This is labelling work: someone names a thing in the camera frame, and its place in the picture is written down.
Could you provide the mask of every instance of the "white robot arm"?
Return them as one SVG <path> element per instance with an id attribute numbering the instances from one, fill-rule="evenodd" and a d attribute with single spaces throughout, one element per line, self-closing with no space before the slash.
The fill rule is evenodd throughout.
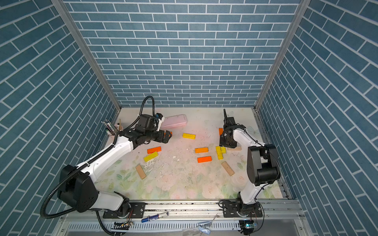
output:
<path id="1" fill-rule="evenodd" d="M 272 144 L 263 143 L 248 134 L 244 125 L 235 123 L 233 117 L 227 117 L 224 111 L 223 133 L 220 136 L 219 145 L 235 148 L 239 143 L 247 149 L 247 181 L 245 188 L 236 198 L 237 212 L 248 215 L 257 203 L 256 198 L 262 188 L 280 178 L 280 169 L 276 157 L 278 152 Z"/>
<path id="2" fill-rule="evenodd" d="M 152 99 L 152 116 L 142 114 L 144 103 L 148 98 Z M 151 141 L 160 143 L 169 141 L 172 135 L 169 131 L 160 130 L 164 117 L 160 113 L 155 114 L 154 103 L 153 97 L 147 96 L 142 102 L 138 118 L 130 126 L 118 132 L 112 144 L 90 159 L 76 166 L 67 165 L 61 170 L 59 184 L 46 197 L 41 206 L 41 217 L 49 219 L 74 210 L 84 212 L 89 209 L 108 209 L 114 211 L 119 218 L 129 214 L 131 206 L 127 197 L 117 192 L 98 191 L 94 182 L 119 158 L 139 145 Z M 47 214 L 47 204 L 55 193 L 60 200 L 72 208 L 56 214 Z"/>

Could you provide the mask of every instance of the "blue brick wallpaper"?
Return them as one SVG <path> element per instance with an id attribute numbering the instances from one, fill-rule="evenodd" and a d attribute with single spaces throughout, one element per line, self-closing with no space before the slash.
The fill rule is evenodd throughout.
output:
<path id="1" fill-rule="evenodd" d="M 65 0 L 123 107 L 247 106 L 300 0 Z"/>
<path id="2" fill-rule="evenodd" d="M 378 235 L 378 2 L 312 0 L 261 115 L 314 235 Z"/>
<path id="3" fill-rule="evenodd" d="M 52 233 L 41 201 L 64 165 L 98 151 L 115 112 L 50 0 L 0 1 L 1 236 Z"/>

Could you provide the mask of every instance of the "floral tablecloth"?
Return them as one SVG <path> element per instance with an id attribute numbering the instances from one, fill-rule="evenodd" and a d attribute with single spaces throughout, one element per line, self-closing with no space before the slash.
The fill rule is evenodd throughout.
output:
<path id="1" fill-rule="evenodd" d="M 246 148 L 243 147 L 242 151 L 227 151 L 223 155 L 224 159 L 218 160 L 215 146 L 219 144 L 218 128 L 223 124 L 223 110 L 186 108 L 189 109 L 191 110 L 185 113 L 188 124 L 170 129 L 173 137 L 167 144 L 151 142 L 137 147 L 100 176 L 95 183 L 97 189 L 117 191 L 135 200 L 235 198 L 249 181 L 246 173 Z M 250 109 L 228 110 L 232 110 L 233 114 L 229 115 L 235 116 L 238 123 L 244 124 L 250 134 L 261 138 Z M 185 139 L 182 133 L 196 134 L 196 139 Z M 147 163 L 144 162 L 143 157 L 147 155 L 147 149 L 158 146 L 162 149 L 158 152 L 159 156 Z M 208 147 L 209 152 L 195 154 L 194 148 L 199 147 Z M 212 156 L 212 161 L 198 163 L 197 158 L 203 156 Z M 233 176 L 229 176 L 221 166 L 223 161 L 233 169 Z M 135 169 L 138 164 L 147 175 L 143 180 Z M 277 182 L 266 187 L 258 196 L 281 197 Z"/>

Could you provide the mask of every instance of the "aluminum frame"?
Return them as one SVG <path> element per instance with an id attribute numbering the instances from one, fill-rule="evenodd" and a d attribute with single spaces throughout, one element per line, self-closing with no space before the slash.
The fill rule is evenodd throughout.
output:
<path id="1" fill-rule="evenodd" d="M 261 89 L 259 97 L 257 98 L 257 101 L 255 103 L 255 109 L 256 110 L 258 110 L 260 108 L 260 106 L 262 105 L 262 102 L 263 102 L 263 100 L 266 96 L 266 93 L 268 92 L 269 87 L 272 84 L 274 77 L 277 74 L 278 68 L 281 65 L 281 62 L 282 62 L 282 60 L 285 56 L 285 53 L 290 46 L 290 42 L 293 39 L 294 34 L 298 29 L 299 23 L 301 22 L 302 17 L 305 14 L 310 1 L 311 0 L 302 0 L 301 3 L 298 6 L 296 12 L 295 12 L 293 22 L 289 26 L 289 29 L 286 33 L 286 36 L 283 39 L 282 45 L 281 45 L 281 47 L 280 47 L 280 49 L 277 53 L 277 57 L 276 57 L 273 65 L 270 69 L 270 72 L 269 72 L 269 74 L 268 74 L 268 76 L 265 80 L 265 83 L 264 83 L 262 89 Z"/>
<path id="2" fill-rule="evenodd" d="M 118 102 L 118 99 L 114 95 L 112 89 L 110 88 L 104 74 L 102 73 L 99 65 L 97 64 L 95 58 L 93 57 L 87 43 L 85 42 L 83 36 L 81 35 L 79 28 L 75 24 L 71 14 L 68 12 L 66 5 L 64 4 L 63 0 L 51 0 L 55 9 L 58 11 L 60 17 L 62 18 L 63 22 L 67 26 L 68 30 L 70 31 L 72 37 L 74 38 L 75 42 L 79 46 L 81 52 L 83 53 L 84 57 L 87 59 L 89 65 L 91 66 L 92 70 L 97 76 L 97 79 L 102 84 L 105 92 L 108 94 L 110 100 L 114 104 L 115 108 L 119 112 L 121 110 L 121 105 Z"/>

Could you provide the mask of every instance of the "metal bracket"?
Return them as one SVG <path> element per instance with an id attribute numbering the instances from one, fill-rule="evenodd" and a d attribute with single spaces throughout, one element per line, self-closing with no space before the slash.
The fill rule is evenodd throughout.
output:
<path id="1" fill-rule="evenodd" d="M 144 208 L 146 204 L 144 202 L 131 202 L 130 203 L 132 213 L 130 218 L 131 219 L 141 219 L 143 218 Z M 104 215 L 102 216 L 104 219 L 119 219 L 116 214 L 113 214 L 114 211 L 105 210 Z"/>
<path id="2" fill-rule="evenodd" d="M 255 218 L 255 217 L 262 217 L 262 211 L 261 208 L 258 207 L 256 210 L 254 210 L 254 213 L 251 212 L 247 216 L 241 216 L 236 210 L 236 203 L 235 202 L 222 202 L 223 207 L 223 217 L 224 218 L 235 218 L 235 217 L 249 217 L 249 218 Z"/>

